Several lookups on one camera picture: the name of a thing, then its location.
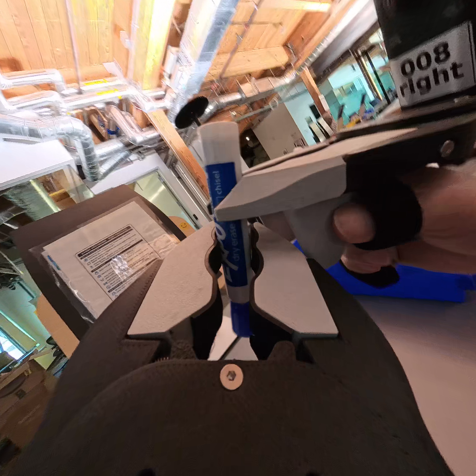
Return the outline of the framed instruction sign board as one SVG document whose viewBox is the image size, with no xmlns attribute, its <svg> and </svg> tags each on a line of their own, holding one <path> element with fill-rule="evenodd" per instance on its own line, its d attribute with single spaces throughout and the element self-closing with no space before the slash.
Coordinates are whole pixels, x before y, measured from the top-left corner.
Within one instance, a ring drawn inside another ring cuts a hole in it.
<svg viewBox="0 0 476 476">
<path fill-rule="evenodd" d="M 12 233 L 45 299 L 77 338 L 186 238 L 154 204 L 119 186 Z"/>
</svg>

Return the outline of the blue plastic bin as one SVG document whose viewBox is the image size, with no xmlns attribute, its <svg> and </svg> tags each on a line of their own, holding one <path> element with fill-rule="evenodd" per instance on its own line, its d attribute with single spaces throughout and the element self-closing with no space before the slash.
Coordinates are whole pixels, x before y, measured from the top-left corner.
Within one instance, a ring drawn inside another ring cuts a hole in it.
<svg viewBox="0 0 476 476">
<path fill-rule="evenodd" d="M 398 265 L 396 270 L 399 281 L 389 287 L 377 289 L 351 276 L 340 263 L 326 268 L 330 276 L 354 296 L 463 303 L 467 292 L 476 289 L 475 274 L 440 273 L 404 265 Z"/>
</svg>

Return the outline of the silver ventilation duct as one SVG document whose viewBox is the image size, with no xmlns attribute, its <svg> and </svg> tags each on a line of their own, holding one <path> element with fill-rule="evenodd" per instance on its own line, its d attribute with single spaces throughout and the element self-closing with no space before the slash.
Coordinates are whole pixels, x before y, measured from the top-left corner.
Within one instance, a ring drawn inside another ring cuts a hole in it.
<svg viewBox="0 0 476 476">
<path fill-rule="evenodd" d="M 213 98 L 208 102 L 204 113 L 200 116 L 199 119 L 202 122 L 206 122 L 212 116 L 228 107 L 241 106 L 245 103 L 246 97 L 239 91 L 217 96 L 216 98 Z"/>
<path fill-rule="evenodd" d="M 82 121 L 68 115 L 51 119 L 24 119 L 13 115 L 14 112 L 19 112 L 22 106 L 29 109 L 34 105 L 53 106 L 58 112 L 66 112 L 63 93 L 68 91 L 68 88 L 59 70 L 49 68 L 30 72 L 1 73 L 1 91 L 42 84 L 54 85 L 56 90 L 16 97 L 13 102 L 7 100 L 1 92 L 1 134 L 40 142 L 70 139 L 75 143 L 86 178 L 98 182 L 102 179 L 102 173 L 97 151 L 92 132 Z"/>
</svg>

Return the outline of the wooden post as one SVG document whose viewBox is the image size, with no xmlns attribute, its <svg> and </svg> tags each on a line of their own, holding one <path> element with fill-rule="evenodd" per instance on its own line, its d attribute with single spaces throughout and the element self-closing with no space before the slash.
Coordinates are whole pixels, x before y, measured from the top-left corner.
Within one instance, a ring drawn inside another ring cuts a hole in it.
<svg viewBox="0 0 476 476">
<path fill-rule="evenodd" d="M 169 149 L 192 175 L 205 196 L 209 198 L 205 171 L 202 166 L 199 165 L 175 126 L 169 121 L 165 112 L 163 110 L 154 110 L 152 112 L 146 112 L 146 116 L 161 135 Z"/>
</svg>

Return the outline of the white stand base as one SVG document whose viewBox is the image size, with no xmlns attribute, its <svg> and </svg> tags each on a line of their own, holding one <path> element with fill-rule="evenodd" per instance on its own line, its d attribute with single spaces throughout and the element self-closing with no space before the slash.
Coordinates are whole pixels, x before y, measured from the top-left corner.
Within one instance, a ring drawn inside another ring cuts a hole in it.
<svg viewBox="0 0 476 476">
<path fill-rule="evenodd" d="M 220 325 L 212 343 L 208 360 L 216 361 L 222 359 L 223 356 L 228 353 L 229 348 L 232 347 L 237 338 L 238 336 L 232 327 L 231 318 L 224 315 L 222 317 L 222 324 Z"/>
</svg>

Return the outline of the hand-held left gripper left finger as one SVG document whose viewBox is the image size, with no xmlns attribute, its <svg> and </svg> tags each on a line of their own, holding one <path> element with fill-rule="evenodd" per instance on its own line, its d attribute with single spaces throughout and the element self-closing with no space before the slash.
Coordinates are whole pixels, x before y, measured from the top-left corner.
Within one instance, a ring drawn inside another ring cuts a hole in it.
<svg viewBox="0 0 476 476">
<path fill-rule="evenodd" d="M 208 359 L 223 320 L 217 273 L 221 254 L 213 222 L 181 241 L 160 265 L 128 337 L 189 344 Z"/>
</svg>

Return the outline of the black floor lamp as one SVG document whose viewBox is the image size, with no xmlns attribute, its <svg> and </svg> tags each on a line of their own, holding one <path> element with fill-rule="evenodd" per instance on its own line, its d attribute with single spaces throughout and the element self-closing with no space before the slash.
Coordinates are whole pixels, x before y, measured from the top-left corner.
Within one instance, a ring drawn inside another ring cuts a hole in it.
<svg viewBox="0 0 476 476">
<path fill-rule="evenodd" d="M 207 110 L 209 101 L 204 96 L 198 96 L 190 100 L 182 107 L 175 118 L 177 129 L 186 129 L 191 126 L 201 126 L 200 118 Z"/>
</svg>

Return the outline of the blue dry erase marker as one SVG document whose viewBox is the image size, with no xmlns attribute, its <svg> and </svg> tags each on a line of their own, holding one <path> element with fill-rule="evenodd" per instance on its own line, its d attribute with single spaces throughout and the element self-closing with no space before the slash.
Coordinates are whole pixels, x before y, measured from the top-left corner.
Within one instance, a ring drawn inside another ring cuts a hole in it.
<svg viewBox="0 0 476 476">
<path fill-rule="evenodd" d="M 226 221 L 217 216 L 217 207 L 242 177 L 239 129 L 235 123 L 212 122 L 200 126 L 198 136 L 203 148 L 204 170 L 230 300 L 233 331 L 239 337 L 249 338 L 253 335 L 249 300 L 254 275 L 250 227 L 247 220 Z"/>
</svg>

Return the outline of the brown cardboard box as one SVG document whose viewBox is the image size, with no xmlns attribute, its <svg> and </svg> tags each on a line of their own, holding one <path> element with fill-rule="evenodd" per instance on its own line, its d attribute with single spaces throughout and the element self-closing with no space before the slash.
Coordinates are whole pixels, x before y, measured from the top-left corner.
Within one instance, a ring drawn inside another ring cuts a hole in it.
<svg viewBox="0 0 476 476">
<path fill-rule="evenodd" d="M 2 373 L 0 379 L 0 436 L 23 449 L 42 421 L 51 392 L 45 369 L 35 360 Z"/>
</svg>

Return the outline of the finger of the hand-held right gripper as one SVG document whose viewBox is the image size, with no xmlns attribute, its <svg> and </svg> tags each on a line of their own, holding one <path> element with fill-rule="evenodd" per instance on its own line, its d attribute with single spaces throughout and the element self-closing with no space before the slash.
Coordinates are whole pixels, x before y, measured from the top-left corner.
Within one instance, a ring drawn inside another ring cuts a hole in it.
<svg viewBox="0 0 476 476">
<path fill-rule="evenodd" d="M 216 207 L 219 221 L 303 208 L 342 196 L 347 187 L 341 156 L 302 156 L 250 172 Z"/>
<path fill-rule="evenodd" d="M 372 150 L 378 146 L 386 145 L 390 143 L 390 141 L 396 140 L 405 134 L 413 133 L 414 131 L 416 131 L 416 128 L 394 129 L 345 139 L 333 144 L 321 144 L 315 147 L 303 148 L 280 158 L 275 158 L 254 166 L 245 171 L 242 178 L 245 179 L 252 175 L 264 173 L 266 170 L 273 167 L 278 167 L 278 169 L 281 170 L 286 167 L 295 167 L 297 165 L 313 163 L 319 160 L 344 157 Z"/>
</svg>

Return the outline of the person's right hand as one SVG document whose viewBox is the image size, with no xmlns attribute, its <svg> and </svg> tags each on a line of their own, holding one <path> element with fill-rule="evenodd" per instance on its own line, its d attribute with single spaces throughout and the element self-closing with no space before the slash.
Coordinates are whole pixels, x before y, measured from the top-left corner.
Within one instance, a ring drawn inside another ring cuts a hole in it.
<svg viewBox="0 0 476 476">
<path fill-rule="evenodd" d="M 375 225 L 361 206 L 345 204 L 334 212 L 333 227 L 345 242 L 341 260 L 357 273 L 374 273 L 389 265 L 408 265 L 429 271 L 476 273 L 476 162 L 460 166 L 425 168 L 403 178 L 415 193 L 423 212 L 416 241 L 384 250 L 355 246 L 371 241 Z"/>
</svg>

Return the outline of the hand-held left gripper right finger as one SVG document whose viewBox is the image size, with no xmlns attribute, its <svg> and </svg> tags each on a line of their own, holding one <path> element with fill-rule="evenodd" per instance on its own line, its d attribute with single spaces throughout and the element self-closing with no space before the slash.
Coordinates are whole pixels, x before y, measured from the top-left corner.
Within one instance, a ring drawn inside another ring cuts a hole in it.
<svg viewBox="0 0 476 476">
<path fill-rule="evenodd" d="M 305 255 L 261 223 L 251 226 L 249 342 L 266 360 L 278 342 L 297 352 L 305 341 L 330 340 L 338 329 Z"/>
</svg>

